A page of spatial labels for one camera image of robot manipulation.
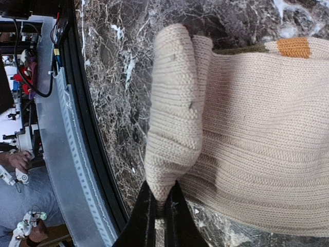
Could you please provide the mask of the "operator hand lower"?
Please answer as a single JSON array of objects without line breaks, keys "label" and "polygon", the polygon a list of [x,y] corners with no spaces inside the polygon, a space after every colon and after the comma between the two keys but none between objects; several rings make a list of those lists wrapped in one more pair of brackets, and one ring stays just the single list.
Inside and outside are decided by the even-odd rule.
[{"label": "operator hand lower", "polygon": [[37,246],[42,241],[48,238],[48,229],[42,220],[38,220],[36,227],[32,228],[32,231],[26,239],[27,246]]}]

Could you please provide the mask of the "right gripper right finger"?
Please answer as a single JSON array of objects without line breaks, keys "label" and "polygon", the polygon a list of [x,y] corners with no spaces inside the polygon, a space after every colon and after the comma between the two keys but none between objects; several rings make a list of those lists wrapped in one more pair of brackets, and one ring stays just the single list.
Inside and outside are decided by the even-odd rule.
[{"label": "right gripper right finger", "polygon": [[165,246],[208,247],[193,221],[178,181],[175,182],[166,199],[165,217]]}]

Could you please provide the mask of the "operator hand upper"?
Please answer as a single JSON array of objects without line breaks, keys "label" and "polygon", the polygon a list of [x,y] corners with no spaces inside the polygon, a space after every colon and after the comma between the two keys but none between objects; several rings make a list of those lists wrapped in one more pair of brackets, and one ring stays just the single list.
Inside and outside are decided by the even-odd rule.
[{"label": "operator hand upper", "polygon": [[20,172],[27,174],[32,155],[28,151],[20,151],[16,153],[9,153],[8,163]]}]

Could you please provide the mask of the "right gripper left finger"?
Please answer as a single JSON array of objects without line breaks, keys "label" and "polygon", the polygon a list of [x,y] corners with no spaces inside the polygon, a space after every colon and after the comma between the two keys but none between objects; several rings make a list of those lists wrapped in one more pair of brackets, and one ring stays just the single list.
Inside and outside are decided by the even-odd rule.
[{"label": "right gripper left finger", "polygon": [[157,202],[143,182],[130,218],[113,247],[154,247]]}]

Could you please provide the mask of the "beige striped sock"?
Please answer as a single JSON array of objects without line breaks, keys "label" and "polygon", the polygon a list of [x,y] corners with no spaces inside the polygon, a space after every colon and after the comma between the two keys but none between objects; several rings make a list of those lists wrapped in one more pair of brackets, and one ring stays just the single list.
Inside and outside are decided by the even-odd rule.
[{"label": "beige striped sock", "polygon": [[155,38],[145,177],[267,232],[328,236],[328,41],[215,51],[172,24]]}]

